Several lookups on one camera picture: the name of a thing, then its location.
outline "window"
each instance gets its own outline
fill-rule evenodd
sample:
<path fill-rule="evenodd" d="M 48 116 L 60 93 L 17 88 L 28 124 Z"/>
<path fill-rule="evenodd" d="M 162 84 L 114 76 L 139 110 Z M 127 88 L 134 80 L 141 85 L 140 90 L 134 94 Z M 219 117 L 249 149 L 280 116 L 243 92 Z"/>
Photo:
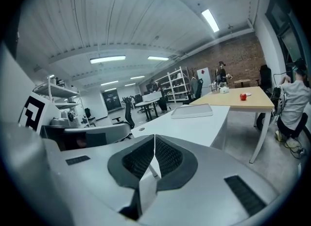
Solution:
<path fill-rule="evenodd" d="M 286 71 L 290 71 L 287 74 L 294 81 L 293 67 L 289 64 L 295 62 L 299 58 L 305 59 L 305 57 L 295 26 L 290 19 L 290 12 L 291 8 L 286 0 L 270 0 L 266 16 L 282 48 Z"/>

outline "red apple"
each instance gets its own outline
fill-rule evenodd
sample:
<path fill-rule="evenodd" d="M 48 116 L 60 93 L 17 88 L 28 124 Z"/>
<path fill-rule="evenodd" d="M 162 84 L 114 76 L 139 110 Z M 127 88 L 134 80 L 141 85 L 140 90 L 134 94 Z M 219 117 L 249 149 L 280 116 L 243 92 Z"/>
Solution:
<path fill-rule="evenodd" d="M 246 101 L 246 94 L 245 93 L 240 94 L 240 99 L 241 101 Z"/>

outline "ceiling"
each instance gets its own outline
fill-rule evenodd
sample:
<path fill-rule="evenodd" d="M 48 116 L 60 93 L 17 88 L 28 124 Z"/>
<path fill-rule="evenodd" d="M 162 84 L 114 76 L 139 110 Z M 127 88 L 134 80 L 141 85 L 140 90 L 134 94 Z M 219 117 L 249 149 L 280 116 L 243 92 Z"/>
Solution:
<path fill-rule="evenodd" d="M 148 78 L 185 53 L 245 29 L 256 13 L 252 2 L 27 0 L 19 24 L 17 61 L 37 79 L 54 74 L 80 89 L 116 80 L 105 88 L 123 87 L 133 83 L 133 76 Z M 206 9 L 218 24 L 216 33 L 201 14 Z M 91 58 L 115 55 L 126 55 L 126 60 L 90 63 Z M 147 60 L 151 55 L 170 60 Z"/>

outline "metal shelving unit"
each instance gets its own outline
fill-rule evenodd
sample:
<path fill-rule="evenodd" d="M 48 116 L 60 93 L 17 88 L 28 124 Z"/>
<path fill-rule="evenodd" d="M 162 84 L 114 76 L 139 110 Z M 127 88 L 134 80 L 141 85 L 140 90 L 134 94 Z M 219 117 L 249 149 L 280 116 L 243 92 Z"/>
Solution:
<path fill-rule="evenodd" d="M 190 91 L 190 78 L 189 78 L 189 73 L 188 73 L 188 69 L 181 69 L 181 67 L 179 67 L 178 70 L 175 70 L 172 73 L 167 73 L 166 76 L 163 76 L 159 79 L 156 80 L 157 82 L 159 82 L 162 85 L 167 85 L 169 84 L 169 87 L 163 88 L 164 92 L 166 92 L 167 90 L 170 90 L 172 93 L 168 94 L 167 96 L 172 96 L 172 99 L 169 99 L 170 102 L 178 102 L 178 101 L 185 101 L 188 100 L 187 96 L 184 96 L 183 94 Z"/>
<path fill-rule="evenodd" d="M 82 103 L 80 92 L 79 91 L 75 92 L 73 90 L 60 87 L 56 84 L 52 84 L 50 77 L 48 77 L 48 81 L 46 83 L 43 83 L 42 85 L 34 88 L 33 92 L 38 94 L 38 95 L 45 96 L 45 98 L 49 99 L 58 109 L 61 109 L 61 110 L 71 109 L 71 108 L 76 107 L 77 105 L 81 105 L 82 109 L 84 111 L 84 106 Z M 69 99 L 69 98 L 72 98 L 74 96 L 79 97 L 79 103 L 55 103 L 54 98 L 53 98 L 53 97 L 58 97 L 58 98 Z M 88 118 L 87 118 L 85 113 L 84 113 L 84 117 L 86 118 L 87 124 L 89 126 L 89 121 L 88 121 Z"/>

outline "brick wall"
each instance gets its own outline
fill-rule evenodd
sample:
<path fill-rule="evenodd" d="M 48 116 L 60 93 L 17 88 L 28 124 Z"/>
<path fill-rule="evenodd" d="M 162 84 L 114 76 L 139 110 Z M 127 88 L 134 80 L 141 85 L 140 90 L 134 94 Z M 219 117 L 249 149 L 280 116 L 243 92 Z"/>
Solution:
<path fill-rule="evenodd" d="M 198 52 L 161 71 L 154 76 L 154 79 L 156 80 L 166 75 L 167 72 L 173 72 L 179 66 L 188 68 L 190 78 L 192 77 L 191 68 L 196 73 L 197 70 L 208 67 L 210 76 L 213 79 L 219 61 L 223 61 L 226 64 L 226 73 L 230 73 L 233 76 L 228 81 L 230 88 L 234 88 L 234 81 L 240 79 L 250 79 L 250 86 L 257 86 L 256 80 L 260 79 L 260 67 L 266 64 L 259 40 L 255 33 L 251 33 L 224 41 Z M 146 91 L 147 84 L 148 81 L 139 86 L 142 93 Z"/>

